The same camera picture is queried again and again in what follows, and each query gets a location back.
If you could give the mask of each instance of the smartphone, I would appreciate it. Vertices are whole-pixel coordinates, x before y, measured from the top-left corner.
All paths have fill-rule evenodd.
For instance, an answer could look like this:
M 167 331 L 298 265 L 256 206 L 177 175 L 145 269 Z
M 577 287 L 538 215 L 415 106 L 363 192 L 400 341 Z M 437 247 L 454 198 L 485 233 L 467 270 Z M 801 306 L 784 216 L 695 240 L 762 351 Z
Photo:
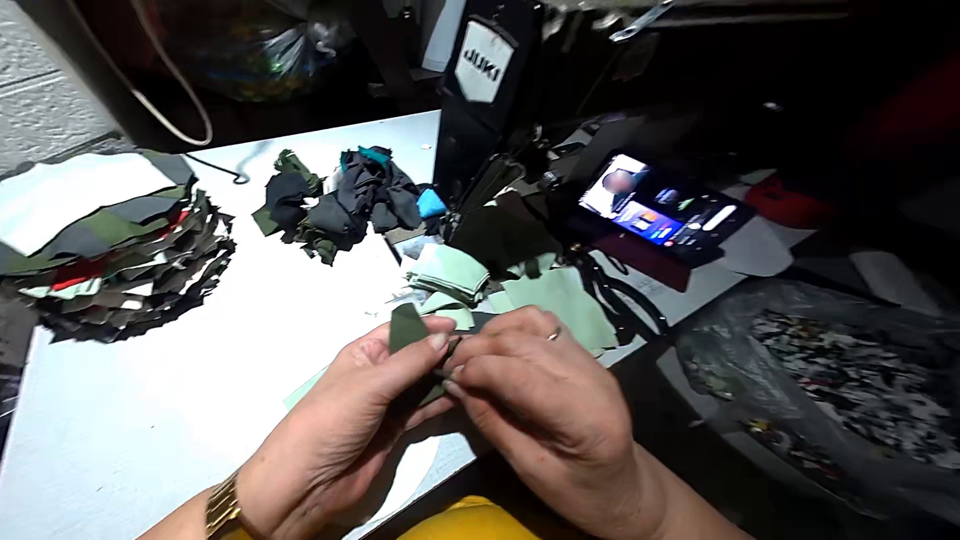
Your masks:
M 621 151 L 600 167 L 579 205 L 698 265 L 754 216 L 753 209 L 723 193 Z

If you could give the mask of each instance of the white tabletop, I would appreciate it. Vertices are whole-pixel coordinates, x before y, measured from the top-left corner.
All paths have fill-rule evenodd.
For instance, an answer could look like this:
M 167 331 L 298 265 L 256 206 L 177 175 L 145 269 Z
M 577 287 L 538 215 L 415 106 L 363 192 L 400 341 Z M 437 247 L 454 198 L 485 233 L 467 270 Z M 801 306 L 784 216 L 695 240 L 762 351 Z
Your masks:
M 238 467 L 283 417 L 283 398 L 372 328 L 365 311 L 399 279 L 379 235 L 338 254 L 333 267 L 264 238 L 250 214 L 263 205 L 273 160 L 290 148 L 324 175 L 341 151 L 379 145 L 414 182 L 430 182 L 439 119 L 431 111 L 197 152 L 252 178 L 235 185 L 189 161 L 211 201 L 237 216 L 233 261 L 203 306 L 143 336 L 50 344 L 50 332 L 35 332 L 0 465 L 0 538 L 134 538 Z M 713 263 L 693 272 L 685 294 L 633 270 L 626 281 L 676 323 L 743 279 Z M 610 366 L 640 345 L 600 360 Z M 474 458 L 463 434 L 444 434 L 407 503 Z

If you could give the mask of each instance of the blue fabric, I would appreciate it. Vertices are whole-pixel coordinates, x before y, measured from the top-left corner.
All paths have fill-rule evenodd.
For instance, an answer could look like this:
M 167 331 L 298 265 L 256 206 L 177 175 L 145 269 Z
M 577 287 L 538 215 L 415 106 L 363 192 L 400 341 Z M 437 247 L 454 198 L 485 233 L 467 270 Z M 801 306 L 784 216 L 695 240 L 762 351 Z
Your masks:
M 420 211 L 420 217 L 426 219 L 446 212 L 444 201 L 433 189 L 425 189 L 417 200 L 417 209 Z

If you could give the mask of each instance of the juki logo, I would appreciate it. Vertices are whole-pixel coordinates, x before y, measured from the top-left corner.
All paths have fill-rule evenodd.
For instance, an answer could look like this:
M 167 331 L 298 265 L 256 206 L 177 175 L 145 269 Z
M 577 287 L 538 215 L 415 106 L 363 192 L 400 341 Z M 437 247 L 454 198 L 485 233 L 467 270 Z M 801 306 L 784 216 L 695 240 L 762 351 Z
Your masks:
M 501 69 L 496 66 L 495 63 L 483 56 L 480 51 L 476 49 L 469 49 L 464 51 L 464 60 L 470 62 L 470 65 L 477 68 L 480 73 L 483 73 L 490 79 L 492 82 L 496 82 L 500 78 Z

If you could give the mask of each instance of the gray wall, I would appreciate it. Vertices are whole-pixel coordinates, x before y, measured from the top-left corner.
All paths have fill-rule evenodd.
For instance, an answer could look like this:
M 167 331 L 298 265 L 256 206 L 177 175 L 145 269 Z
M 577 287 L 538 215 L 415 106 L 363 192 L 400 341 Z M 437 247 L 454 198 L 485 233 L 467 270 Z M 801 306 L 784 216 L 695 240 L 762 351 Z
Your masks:
M 110 120 L 31 35 L 26 15 L 0 0 L 0 173 L 111 131 Z

